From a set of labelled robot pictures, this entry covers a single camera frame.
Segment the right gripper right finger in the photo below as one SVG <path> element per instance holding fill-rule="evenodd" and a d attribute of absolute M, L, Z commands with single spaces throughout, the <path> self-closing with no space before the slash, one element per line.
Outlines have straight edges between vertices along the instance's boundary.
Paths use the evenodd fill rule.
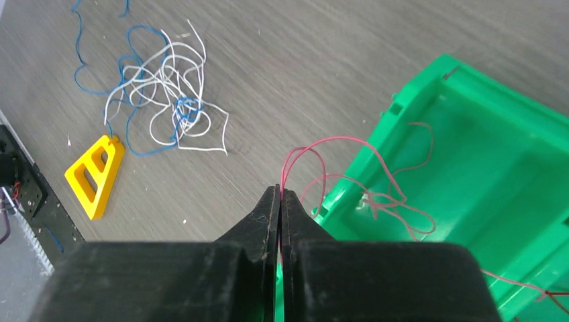
<path fill-rule="evenodd" d="M 500 321 L 478 262 L 440 242 L 339 241 L 280 202 L 285 321 Z"/>

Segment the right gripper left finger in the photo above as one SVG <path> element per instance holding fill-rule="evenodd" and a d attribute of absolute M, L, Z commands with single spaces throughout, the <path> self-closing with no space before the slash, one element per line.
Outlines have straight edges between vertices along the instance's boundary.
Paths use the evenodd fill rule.
<path fill-rule="evenodd" d="M 47 281 L 31 321 L 273 321 L 278 186 L 212 242 L 89 242 Z"/>

